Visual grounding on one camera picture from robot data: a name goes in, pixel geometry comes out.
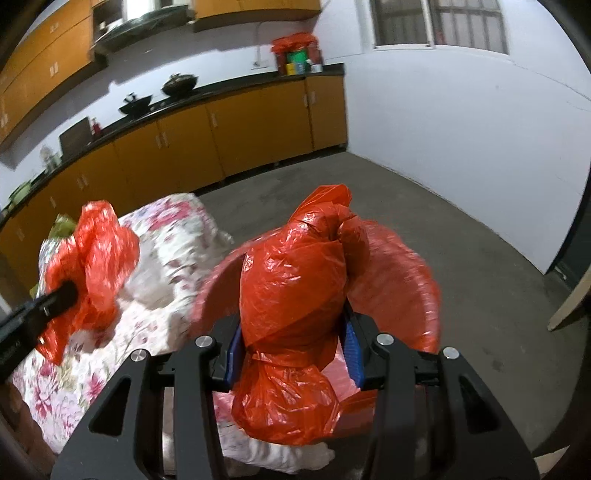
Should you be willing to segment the red plastic bag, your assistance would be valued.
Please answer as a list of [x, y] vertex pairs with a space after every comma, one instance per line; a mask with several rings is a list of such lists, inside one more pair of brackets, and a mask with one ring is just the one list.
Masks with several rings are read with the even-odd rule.
[[118, 312], [117, 294], [138, 260], [139, 238], [119, 223], [112, 205], [104, 200], [84, 205], [73, 234], [61, 243], [44, 274], [48, 291], [72, 281], [77, 301], [49, 322], [39, 353], [59, 365], [74, 333], [108, 329]]
[[231, 414], [250, 437], [304, 446], [329, 437], [341, 416], [322, 369], [337, 351], [349, 284], [370, 258], [351, 201], [344, 184], [319, 186], [245, 254], [239, 316], [246, 356]]

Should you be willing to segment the red lined trash basket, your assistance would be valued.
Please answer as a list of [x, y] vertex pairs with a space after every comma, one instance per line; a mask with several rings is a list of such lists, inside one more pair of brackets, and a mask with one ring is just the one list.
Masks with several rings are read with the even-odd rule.
[[[438, 352], [441, 294], [430, 268], [393, 230], [370, 220], [363, 224], [370, 242], [370, 261], [349, 290], [353, 310], [372, 317], [381, 331], [415, 350]], [[189, 315], [191, 338], [209, 333], [217, 320], [238, 312], [243, 257], [250, 247], [277, 232], [273, 229], [242, 243], [205, 277]], [[356, 388], [341, 347], [322, 374], [342, 405], [332, 436], [367, 432], [373, 422], [377, 393]]]

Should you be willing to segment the lower orange kitchen cabinets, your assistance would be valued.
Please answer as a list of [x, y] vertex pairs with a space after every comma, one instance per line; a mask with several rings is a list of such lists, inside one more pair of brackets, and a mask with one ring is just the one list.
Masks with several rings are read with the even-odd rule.
[[111, 203], [125, 215], [271, 164], [348, 142], [344, 74], [270, 78], [131, 122], [44, 179], [1, 223], [1, 272], [25, 294], [57, 215]]

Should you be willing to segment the orange kitchen cabinets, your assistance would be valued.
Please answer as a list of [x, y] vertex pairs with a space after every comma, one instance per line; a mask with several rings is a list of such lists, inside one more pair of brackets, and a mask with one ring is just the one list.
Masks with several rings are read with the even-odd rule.
[[344, 74], [270, 78], [131, 122], [44, 179], [1, 223], [1, 272], [25, 294], [57, 215], [111, 203], [125, 215], [271, 164], [348, 142]]
[[[16, 46], [1, 70], [1, 150], [6, 151], [44, 110], [106, 66], [91, 52], [92, 8], [101, 1], [67, 1]], [[223, 26], [301, 21], [322, 11], [318, 1], [193, 1], [204, 31]]]

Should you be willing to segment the upper orange kitchen cabinets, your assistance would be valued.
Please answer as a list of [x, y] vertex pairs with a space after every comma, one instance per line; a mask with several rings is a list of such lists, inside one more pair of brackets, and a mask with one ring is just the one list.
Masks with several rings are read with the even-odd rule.
[[[44, 110], [106, 66], [91, 52], [92, 8], [101, 1], [67, 1], [16, 46], [1, 70], [1, 150], [6, 151]], [[322, 11], [318, 1], [193, 1], [204, 31], [223, 26], [301, 21]]]

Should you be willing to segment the yellow-green plastic bag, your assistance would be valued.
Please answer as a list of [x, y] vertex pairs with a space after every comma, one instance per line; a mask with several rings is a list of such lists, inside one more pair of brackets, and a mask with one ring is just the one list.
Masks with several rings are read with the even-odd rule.
[[77, 222], [67, 214], [58, 214], [49, 231], [48, 239], [64, 239], [72, 235]]

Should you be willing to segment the floral tablecloth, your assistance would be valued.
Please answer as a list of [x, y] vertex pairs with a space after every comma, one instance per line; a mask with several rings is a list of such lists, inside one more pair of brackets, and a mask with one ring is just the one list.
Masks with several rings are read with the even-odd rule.
[[[169, 353], [189, 338], [192, 304], [206, 277], [232, 249], [192, 193], [173, 194], [119, 218], [139, 238], [139, 261], [115, 297], [118, 316], [108, 330], [79, 331], [53, 365], [33, 351], [11, 378], [10, 427], [35, 467], [49, 475], [75, 427], [125, 358], [143, 348]], [[229, 476], [252, 476], [266, 467], [281, 473], [318, 471], [335, 459], [324, 442], [291, 447], [252, 439], [231, 417], [232, 393], [215, 393], [215, 416]]]

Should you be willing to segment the green pot on counter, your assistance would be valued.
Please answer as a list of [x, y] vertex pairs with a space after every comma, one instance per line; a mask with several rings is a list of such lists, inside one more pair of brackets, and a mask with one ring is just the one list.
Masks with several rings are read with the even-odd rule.
[[32, 184], [30, 181], [23, 182], [20, 184], [10, 195], [9, 195], [9, 205], [11, 207], [15, 207], [21, 201], [23, 201], [27, 195], [30, 193], [32, 189]]

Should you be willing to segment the black wok left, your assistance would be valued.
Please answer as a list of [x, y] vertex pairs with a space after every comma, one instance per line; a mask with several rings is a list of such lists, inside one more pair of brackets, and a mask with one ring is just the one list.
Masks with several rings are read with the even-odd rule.
[[138, 118], [149, 111], [151, 99], [151, 95], [138, 97], [135, 93], [131, 93], [124, 98], [118, 110], [123, 115]]

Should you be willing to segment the black wok with lid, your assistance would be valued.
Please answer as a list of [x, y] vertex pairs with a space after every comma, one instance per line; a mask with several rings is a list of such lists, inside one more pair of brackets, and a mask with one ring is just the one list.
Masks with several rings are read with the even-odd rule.
[[162, 93], [171, 98], [190, 96], [197, 86], [198, 77], [192, 74], [172, 74], [162, 85]]

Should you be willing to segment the range hood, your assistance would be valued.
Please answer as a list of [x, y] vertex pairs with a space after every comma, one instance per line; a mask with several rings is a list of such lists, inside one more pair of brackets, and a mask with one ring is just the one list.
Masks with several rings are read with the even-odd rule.
[[107, 56], [194, 18], [192, 1], [101, 1], [92, 8], [91, 52]]

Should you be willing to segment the green cup on counter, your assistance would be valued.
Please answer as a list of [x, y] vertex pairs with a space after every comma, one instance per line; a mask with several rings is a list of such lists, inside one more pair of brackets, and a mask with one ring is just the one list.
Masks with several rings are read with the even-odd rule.
[[287, 53], [287, 74], [304, 75], [307, 71], [308, 52], [304, 49]]

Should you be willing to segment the red bag on counter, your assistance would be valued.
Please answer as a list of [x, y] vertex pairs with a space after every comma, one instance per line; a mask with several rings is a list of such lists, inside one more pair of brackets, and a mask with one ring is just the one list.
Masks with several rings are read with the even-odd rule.
[[291, 35], [274, 39], [270, 51], [276, 58], [276, 67], [280, 75], [287, 74], [287, 53], [304, 49], [308, 52], [307, 71], [311, 71], [312, 65], [322, 64], [322, 53], [318, 38], [310, 32], [297, 32]]

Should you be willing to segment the window with bars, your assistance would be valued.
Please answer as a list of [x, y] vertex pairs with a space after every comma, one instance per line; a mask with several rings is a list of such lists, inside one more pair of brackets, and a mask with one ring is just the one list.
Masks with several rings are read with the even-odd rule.
[[495, 0], [376, 0], [370, 11], [377, 47], [444, 45], [509, 52]]

